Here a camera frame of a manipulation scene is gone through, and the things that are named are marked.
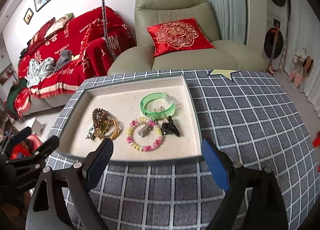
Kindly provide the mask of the grey checked tablecloth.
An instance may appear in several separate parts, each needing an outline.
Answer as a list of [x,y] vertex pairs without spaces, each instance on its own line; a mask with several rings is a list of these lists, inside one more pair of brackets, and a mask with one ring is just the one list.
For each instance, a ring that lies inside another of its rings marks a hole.
[[[241,71],[232,79],[183,70],[201,135],[247,168],[269,166],[283,194],[289,229],[302,225],[319,195],[316,153],[287,93],[271,76]],[[110,229],[205,229],[222,201],[205,162],[110,165],[93,200]]]

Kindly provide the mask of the cream jewelry tray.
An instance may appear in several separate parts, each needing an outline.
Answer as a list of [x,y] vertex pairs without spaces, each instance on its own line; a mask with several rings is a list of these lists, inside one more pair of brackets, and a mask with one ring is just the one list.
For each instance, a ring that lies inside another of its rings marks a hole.
[[[155,93],[167,93],[176,104],[172,114],[174,125],[180,136],[169,134],[154,151],[137,151],[127,142],[126,129],[135,118],[143,114],[140,101]],[[55,123],[51,133],[60,138],[57,152],[72,158],[82,159],[97,149],[101,140],[87,138],[92,121],[92,112],[102,108],[115,118],[121,127],[120,135],[114,140],[111,160],[125,163],[162,163],[176,160],[189,160],[201,156],[201,132],[187,81],[183,75],[152,77],[112,83],[110,80],[94,87],[92,83],[76,92],[64,110],[66,121]]]

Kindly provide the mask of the red round box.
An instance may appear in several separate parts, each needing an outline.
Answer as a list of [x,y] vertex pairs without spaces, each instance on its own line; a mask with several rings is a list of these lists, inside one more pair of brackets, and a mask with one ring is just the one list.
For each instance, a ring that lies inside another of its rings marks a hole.
[[31,134],[18,145],[14,146],[10,159],[13,160],[31,156],[42,144],[42,141],[37,135]]

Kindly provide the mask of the light blue clothing bundle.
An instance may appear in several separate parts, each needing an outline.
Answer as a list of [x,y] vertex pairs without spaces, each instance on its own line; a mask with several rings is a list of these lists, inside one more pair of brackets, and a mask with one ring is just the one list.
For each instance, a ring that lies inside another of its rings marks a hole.
[[45,78],[51,75],[55,68],[55,60],[52,57],[48,57],[42,62],[38,62],[35,59],[29,61],[29,68],[25,79],[27,80],[27,87],[31,88],[38,85]]

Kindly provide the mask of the small framed picture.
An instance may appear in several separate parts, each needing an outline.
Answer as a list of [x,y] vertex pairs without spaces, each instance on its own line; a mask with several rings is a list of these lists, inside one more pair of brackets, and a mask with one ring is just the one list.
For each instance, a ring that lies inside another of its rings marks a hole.
[[34,15],[34,13],[33,13],[32,9],[31,9],[31,8],[28,8],[28,10],[27,10],[27,12],[26,12],[26,14],[25,14],[25,16],[24,16],[24,18],[23,18],[24,22],[25,22],[27,25],[29,25],[29,23],[30,23],[33,15]]

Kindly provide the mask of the grey sofa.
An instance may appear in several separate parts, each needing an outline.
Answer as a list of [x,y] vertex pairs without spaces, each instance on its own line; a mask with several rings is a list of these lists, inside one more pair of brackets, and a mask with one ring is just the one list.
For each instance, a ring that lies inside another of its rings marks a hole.
[[71,99],[72,94],[63,94],[57,96],[51,96],[46,98],[30,98],[31,105],[29,109],[22,114],[22,116],[27,116],[32,113],[46,111],[52,108],[57,108],[64,106]]

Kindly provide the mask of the green plastic bangle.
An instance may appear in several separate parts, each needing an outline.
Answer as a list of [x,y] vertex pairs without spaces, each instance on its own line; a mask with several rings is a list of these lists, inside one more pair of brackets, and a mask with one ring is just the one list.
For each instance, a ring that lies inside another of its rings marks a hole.
[[176,110],[176,104],[173,98],[166,92],[156,92],[146,95],[140,101],[141,113],[149,119],[155,119],[154,108],[164,106],[166,118],[173,115]]

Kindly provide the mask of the red embroidered cushion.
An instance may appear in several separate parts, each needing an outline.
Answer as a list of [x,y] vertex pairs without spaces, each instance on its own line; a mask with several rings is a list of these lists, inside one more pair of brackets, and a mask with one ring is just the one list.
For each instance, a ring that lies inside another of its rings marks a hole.
[[154,57],[176,51],[214,49],[195,18],[170,21],[147,27],[155,46]]

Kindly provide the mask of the silver hair clip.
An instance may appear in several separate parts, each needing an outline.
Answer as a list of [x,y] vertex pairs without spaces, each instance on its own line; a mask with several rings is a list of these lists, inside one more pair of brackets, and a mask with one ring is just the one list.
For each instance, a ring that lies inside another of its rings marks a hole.
[[155,113],[156,120],[165,120],[166,119],[166,114],[163,113],[163,112],[165,112],[164,106],[160,106],[159,108],[154,108],[153,111]]

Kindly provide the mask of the black hair clip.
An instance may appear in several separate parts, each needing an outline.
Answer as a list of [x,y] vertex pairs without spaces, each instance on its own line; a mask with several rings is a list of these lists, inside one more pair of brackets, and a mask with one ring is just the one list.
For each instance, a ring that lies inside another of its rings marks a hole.
[[180,131],[178,130],[178,128],[174,124],[171,116],[168,117],[167,122],[162,123],[161,132],[163,135],[174,134],[175,136],[180,137]]

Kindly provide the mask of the red wedding sofa blanket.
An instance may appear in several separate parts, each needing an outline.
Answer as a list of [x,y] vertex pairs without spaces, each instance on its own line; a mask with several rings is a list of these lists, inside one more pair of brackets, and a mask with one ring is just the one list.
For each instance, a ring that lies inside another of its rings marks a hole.
[[136,42],[119,15],[98,7],[74,19],[52,18],[29,41],[18,62],[18,85],[6,100],[14,119],[67,103],[84,80],[105,76],[119,56]]

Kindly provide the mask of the grey clothing piece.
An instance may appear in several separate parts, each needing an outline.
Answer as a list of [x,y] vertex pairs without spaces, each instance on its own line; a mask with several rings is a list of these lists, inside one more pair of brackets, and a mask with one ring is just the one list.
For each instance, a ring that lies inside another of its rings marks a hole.
[[71,50],[64,49],[55,63],[54,72],[58,72],[72,60],[73,53]]

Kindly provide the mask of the yellow star patch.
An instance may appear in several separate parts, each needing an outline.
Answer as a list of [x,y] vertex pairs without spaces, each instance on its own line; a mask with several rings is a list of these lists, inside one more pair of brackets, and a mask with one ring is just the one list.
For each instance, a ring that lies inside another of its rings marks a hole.
[[209,76],[222,76],[230,80],[231,82],[233,81],[233,75],[235,73],[238,73],[239,70],[218,70],[218,69],[213,69],[208,73]]

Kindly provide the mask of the printed face pillow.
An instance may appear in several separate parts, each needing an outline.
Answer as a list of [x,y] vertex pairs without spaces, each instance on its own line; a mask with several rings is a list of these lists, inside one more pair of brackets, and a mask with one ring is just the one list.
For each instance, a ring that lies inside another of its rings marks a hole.
[[60,19],[56,20],[46,32],[44,39],[49,39],[51,36],[56,34],[57,31],[63,29],[72,18],[73,13],[67,13],[63,15]]

